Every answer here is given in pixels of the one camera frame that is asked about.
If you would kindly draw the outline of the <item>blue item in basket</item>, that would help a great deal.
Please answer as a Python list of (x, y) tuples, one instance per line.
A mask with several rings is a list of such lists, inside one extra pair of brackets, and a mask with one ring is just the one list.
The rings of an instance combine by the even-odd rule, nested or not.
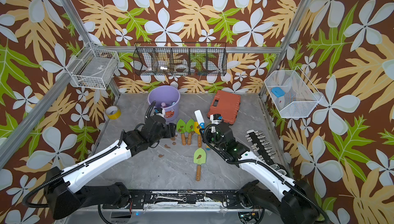
[(272, 88), (272, 89), (271, 89), (271, 92), (272, 92), (272, 94), (273, 94), (275, 97), (277, 97), (277, 98), (283, 97), (283, 96), (286, 94), (286, 93), (285, 93), (280, 87), (278, 87), (278, 86)]

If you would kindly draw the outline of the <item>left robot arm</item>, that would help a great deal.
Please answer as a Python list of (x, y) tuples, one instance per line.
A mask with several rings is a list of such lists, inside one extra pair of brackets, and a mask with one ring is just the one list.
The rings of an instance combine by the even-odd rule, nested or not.
[(108, 186), (87, 184), (114, 165), (158, 144), (161, 139), (175, 136), (176, 125), (153, 115), (135, 129), (122, 131), (120, 138), (94, 156), (70, 167), (54, 167), (46, 180), (34, 188), (22, 203), (29, 208), (48, 208), (53, 219), (63, 219), (78, 209), (107, 204), (117, 208), (129, 205), (130, 191), (123, 183)]

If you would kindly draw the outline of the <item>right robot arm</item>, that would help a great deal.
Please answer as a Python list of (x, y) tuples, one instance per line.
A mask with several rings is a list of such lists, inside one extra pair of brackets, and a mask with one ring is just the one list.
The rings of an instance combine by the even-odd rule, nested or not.
[(327, 213), (316, 203), (310, 187), (295, 181), (261, 160), (244, 144), (235, 140), (226, 123), (200, 125), (202, 141), (226, 163), (236, 165), (262, 183), (266, 197), (247, 194), (253, 205), (277, 212), (285, 224), (330, 224)]

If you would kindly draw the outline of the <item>purple plastic bucket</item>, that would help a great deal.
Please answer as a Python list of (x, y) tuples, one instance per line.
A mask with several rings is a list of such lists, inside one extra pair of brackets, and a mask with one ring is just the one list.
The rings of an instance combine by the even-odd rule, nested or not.
[(161, 107), (161, 103), (165, 102), (167, 107), (164, 108), (166, 111), (165, 119), (167, 122), (174, 121), (179, 114), (179, 103), (180, 103), (180, 92), (177, 88), (171, 85), (163, 85), (153, 89), (148, 95), (148, 103), (152, 104), (156, 102), (153, 107)]

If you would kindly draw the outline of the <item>yellow tape roll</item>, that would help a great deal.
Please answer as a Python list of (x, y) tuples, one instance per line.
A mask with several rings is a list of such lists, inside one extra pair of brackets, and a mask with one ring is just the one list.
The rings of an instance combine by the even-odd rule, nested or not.
[(116, 120), (121, 116), (121, 110), (117, 106), (110, 106), (105, 110), (105, 114), (111, 120)]

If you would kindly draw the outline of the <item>white brush blue handle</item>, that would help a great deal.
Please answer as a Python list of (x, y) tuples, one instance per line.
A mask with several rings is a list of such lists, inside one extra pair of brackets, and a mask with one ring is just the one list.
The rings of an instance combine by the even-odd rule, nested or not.
[(204, 121), (204, 117), (203, 117), (203, 115), (202, 115), (200, 110), (196, 110), (195, 111), (195, 117), (196, 117), (196, 120), (197, 120), (197, 123), (198, 123), (199, 127), (201, 129), (204, 129), (205, 128), (205, 121)]

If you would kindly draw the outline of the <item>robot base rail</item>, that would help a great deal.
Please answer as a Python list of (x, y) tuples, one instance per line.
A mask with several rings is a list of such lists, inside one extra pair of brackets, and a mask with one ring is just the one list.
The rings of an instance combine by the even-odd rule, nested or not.
[(104, 204), (104, 209), (147, 211), (148, 209), (190, 208), (224, 210), (259, 210), (263, 206), (240, 190), (130, 190), (126, 205)]

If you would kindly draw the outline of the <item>red plastic tool case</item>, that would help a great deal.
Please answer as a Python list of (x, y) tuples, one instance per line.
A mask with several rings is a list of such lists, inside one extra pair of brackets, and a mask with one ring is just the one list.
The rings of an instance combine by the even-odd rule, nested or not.
[(225, 123), (233, 125), (236, 122), (240, 104), (240, 95), (219, 90), (214, 96), (207, 117), (220, 114)]

